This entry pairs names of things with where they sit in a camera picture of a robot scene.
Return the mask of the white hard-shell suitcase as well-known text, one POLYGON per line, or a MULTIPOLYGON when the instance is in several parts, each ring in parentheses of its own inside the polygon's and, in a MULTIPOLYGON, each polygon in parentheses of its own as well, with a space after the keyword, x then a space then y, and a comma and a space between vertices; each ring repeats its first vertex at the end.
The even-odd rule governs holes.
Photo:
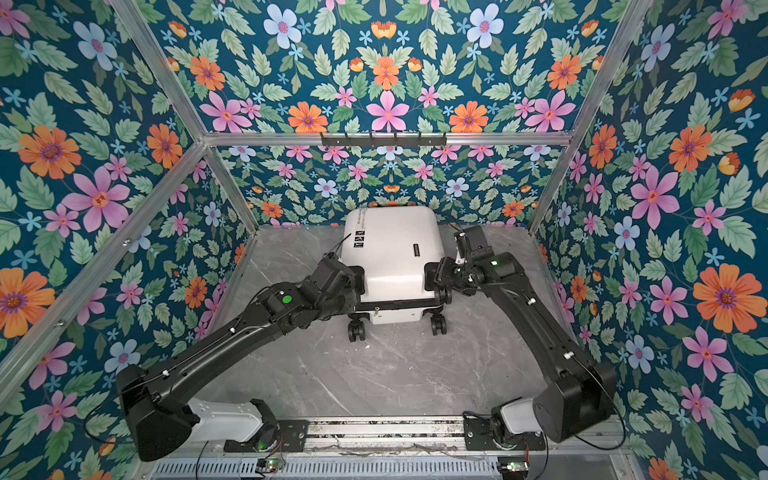
POLYGON ((359 208, 347 215, 341 262, 356 275, 360 303, 349 315, 351 342, 366 339, 373 325, 418 322, 430 317, 432 334, 447 333, 443 306, 452 294, 435 275, 445 257, 438 222, 425 206, 359 208))

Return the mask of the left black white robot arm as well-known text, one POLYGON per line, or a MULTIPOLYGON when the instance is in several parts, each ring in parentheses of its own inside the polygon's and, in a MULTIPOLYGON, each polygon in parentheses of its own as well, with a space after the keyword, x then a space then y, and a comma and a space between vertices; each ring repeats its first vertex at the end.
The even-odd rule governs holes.
POLYGON ((233 320, 184 352, 149 369, 123 369, 116 377, 117 389, 139 459, 156 461, 194 442, 270 448, 278 424, 264 401, 211 402, 198 398, 198 392, 280 337, 354 312, 362 292, 357 280, 352 268, 329 253, 300 282, 260 290, 233 320))

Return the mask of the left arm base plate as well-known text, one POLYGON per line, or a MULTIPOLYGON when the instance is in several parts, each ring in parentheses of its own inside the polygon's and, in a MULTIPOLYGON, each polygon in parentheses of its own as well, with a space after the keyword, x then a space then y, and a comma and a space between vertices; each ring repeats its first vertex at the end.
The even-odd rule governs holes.
POLYGON ((304 450, 310 423, 306 420, 267 422, 249 440, 227 440, 226 453, 297 453, 304 450))

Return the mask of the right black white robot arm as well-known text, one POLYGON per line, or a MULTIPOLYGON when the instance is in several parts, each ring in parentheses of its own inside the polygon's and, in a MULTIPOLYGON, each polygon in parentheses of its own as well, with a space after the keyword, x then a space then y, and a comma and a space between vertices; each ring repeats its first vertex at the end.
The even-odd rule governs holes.
POLYGON ((530 349, 545 388, 530 398, 517 398, 491 410, 492 438, 510 445, 515 437, 541 433, 562 442, 609 419, 617 373, 580 347, 541 302, 523 266, 510 253, 457 264, 442 259, 427 274, 440 290, 463 295, 482 292, 515 326, 530 349))

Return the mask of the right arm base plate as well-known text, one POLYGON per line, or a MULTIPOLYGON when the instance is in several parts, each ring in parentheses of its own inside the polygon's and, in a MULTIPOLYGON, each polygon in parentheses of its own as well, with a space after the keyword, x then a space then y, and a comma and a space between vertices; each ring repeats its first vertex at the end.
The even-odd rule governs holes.
POLYGON ((546 438, 539 432, 514 434, 495 417, 472 412, 462 415, 465 448, 468 451, 541 451, 547 450, 546 438))

